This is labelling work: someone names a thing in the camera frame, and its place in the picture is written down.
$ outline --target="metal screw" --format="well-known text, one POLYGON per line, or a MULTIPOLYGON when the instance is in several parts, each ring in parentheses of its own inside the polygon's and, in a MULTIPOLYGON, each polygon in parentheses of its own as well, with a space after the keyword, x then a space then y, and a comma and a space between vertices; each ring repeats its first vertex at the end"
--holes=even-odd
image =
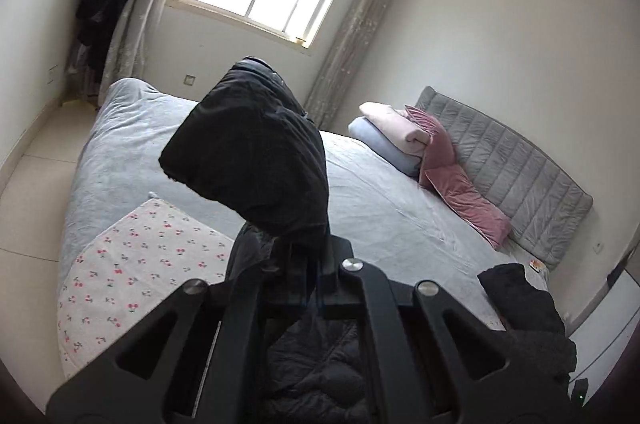
POLYGON ((193 296, 200 294, 207 289, 207 282, 201 279, 190 279, 187 283, 182 285, 182 290, 185 294, 193 296))
POLYGON ((418 285, 418 292, 428 298, 433 297, 440 291, 437 283, 433 281, 423 281, 418 285))
POLYGON ((358 258, 347 258, 342 262, 342 268, 348 272, 357 272, 362 270, 362 267, 364 267, 364 263, 358 258))

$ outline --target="pink pillow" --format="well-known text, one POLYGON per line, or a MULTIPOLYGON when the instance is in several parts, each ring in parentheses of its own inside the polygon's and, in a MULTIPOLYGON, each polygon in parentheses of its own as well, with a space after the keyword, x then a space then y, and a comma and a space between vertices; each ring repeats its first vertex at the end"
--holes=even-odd
POLYGON ((420 166, 420 178, 418 179, 422 187, 430 189, 431 184, 427 180, 424 171, 427 169, 452 166, 456 163, 456 153, 453 150, 451 137, 438 119, 413 106, 405 106, 405 108, 409 114, 409 120, 418 124, 418 126, 431 135, 431 143, 424 149, 422 166, 420 166))
POLYGON ((494 249, 511 230, 509 218, 483 197, 459 165, 420 171, 456 214, 476 229, 494 249))

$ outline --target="light blue pillow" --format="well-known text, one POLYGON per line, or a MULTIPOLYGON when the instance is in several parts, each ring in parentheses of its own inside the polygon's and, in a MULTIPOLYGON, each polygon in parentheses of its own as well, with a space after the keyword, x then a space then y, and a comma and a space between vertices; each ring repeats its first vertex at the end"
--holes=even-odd
POLYGON ((401 150, 395 147, 389 139, 366 118, 357 117, 354 119, 353 122, 349 124, 349 134, 354 139, 364 142, 398 171, 410 177, 420 175, 420 163, 422 159, 415 155, 402 153, 401 150))

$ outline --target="gray upholstered headboard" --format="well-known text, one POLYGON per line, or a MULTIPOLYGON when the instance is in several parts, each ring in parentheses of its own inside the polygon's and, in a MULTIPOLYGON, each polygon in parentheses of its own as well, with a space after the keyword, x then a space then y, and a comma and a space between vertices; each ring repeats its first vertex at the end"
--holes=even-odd
POLYGON ((432 87, 416 107, 440 120, 476 189, 511 218, 510 238, 555 268, 593 198, 539 148, 484 113, 432 87))

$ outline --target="black puffer jacket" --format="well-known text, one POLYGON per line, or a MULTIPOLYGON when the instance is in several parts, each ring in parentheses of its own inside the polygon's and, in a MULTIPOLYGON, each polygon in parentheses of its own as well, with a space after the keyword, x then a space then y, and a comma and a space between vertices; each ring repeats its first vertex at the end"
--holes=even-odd
MULTIPOLYGON (((310 250, 324 245, 329 186, 322 138, 283 79, 259 59, 244 58, 227 72, 178 128, 160 165, 247 220, 228 279, 267 258, 275 236, 310 250)), ((321 320, 313 300, 300 321, 271 332, 262 420, 364 424, 356 325, 321 320)))

